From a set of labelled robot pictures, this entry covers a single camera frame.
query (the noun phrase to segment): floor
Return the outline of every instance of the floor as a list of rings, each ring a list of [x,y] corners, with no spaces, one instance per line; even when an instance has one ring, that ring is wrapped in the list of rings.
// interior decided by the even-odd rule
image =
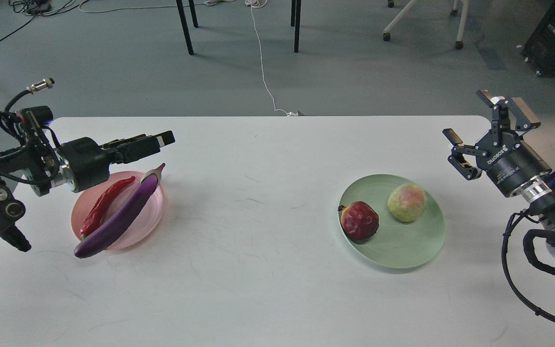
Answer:
[[[51,1],[53,7],[64,3]],[[199,28],[192,28],[185,9],[194,56],[172,7],[74,9],[36,18],[0,42],[0,110],[47,77],[55,80],[52,90],[25,96],[15,108],[48,105],[55,118],[286,112],[489,118],[476,95],[487,89],[526,101],[542,127],[525,139],[555,168],[555,77],[538,77],[519,48],[552,0],[473,1],[461,50],[453,48],[460,18],[449,16],[451,0],[420,2],[392,30],[390,42],[383,41],[383,29],[406,0],[394,8],[384,0],[304,0],[299,53],[293,53],[289,0],[254,10],[244,0],[196,3]],[[82,9],[172,5],[102,0]],[[29,19],[0,1],[0,38]],[[95,131],[88,128],[87,136]],[[0,130],[0,151],[16,145]]]

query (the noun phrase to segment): white chair leg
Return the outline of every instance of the white chair leg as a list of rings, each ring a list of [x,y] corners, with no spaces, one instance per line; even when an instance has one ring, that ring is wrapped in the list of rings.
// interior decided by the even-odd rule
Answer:
[[[462,16],[460,17],[460,29],[458,30],[458,39],[457,42],[462,41],[462,37],[464,36],[464,27],[466,26],[466,17],[468,16],[468,0],[462,0],[464,4],[464,8],[462,8]]]
[[[385,28],[385,31],[383,33],[388,34],[391,32],[391,29],[397,24],[397,22],[399,22],[399,20],[404,17],[404,15],[410,10],[410,8],[412,6],[414,6],[414,4],[416,4],[419,0],[410,0],[406,6],[404,7],[403,10],[399,11],[398,15],[395,16],[395,18],[391,21],[391,23],[389,23],[389,25]]]

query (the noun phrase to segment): black table leg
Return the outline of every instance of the black table leg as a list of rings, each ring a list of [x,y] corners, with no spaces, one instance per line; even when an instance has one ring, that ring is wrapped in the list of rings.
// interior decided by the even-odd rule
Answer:
[[[190,12],[192,13],[192,24],[194,24],[194,28],[198,28],[198,20],[196,19],[196,7],[194,6],[194,0],[190,1]]]
[[[297,0],[295,9],[295,53],[299,53],[299,26],[301,25],[301,0]]]
[[[183,11],[183,1],[176,0],[177,10],[179,11],[179,18],[181,18],[181,27],[183,28],[183,36],[185,37],[185,44],[187,45],[187,52],[190,55],[194,55],[194,49],[192,49],[192,40],[190,38],[190,31],[187,29],[187,20],[185,20],[185,12]]]
[[[295,11],[297,10],[296,0],[291,0],[291,27],[295,26]]]

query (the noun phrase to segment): green plate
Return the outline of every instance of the green plate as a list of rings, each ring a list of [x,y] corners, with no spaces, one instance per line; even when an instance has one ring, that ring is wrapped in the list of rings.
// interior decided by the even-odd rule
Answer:
[[[366,176],[351,184],[340,200],[340,205],[344,206],[355,201],[364,201],[378,213],[380,226],[376,234],[367,241],[357,243],[350,240],[345,233],[342,234],[359,253],[389,268],[410,268],[425,264],[440,251],[445,242],[445,218],[427,191],[427,205],[417,220],[404,224],[391,215],[387,200],[391,192],[402,184],[416,185],[400,176]]]

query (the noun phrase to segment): red chili pepper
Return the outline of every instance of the red chili pepper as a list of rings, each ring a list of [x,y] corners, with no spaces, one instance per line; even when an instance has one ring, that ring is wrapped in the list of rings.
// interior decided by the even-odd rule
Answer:
[[[121,194],[121,192],[126,189],[132,182],[136,180],[136,177],[132,176],[130,178],[125,178],[123,180],[118,180],[113,185],[108,187],[102,195],[97,199],[95,205],[87,215],[81,226],[80,234],[81,239],[89,236],[95,229],[97,229],[102,223],[102,218],[108,211],[110,204],[113,203],[115,198]]]

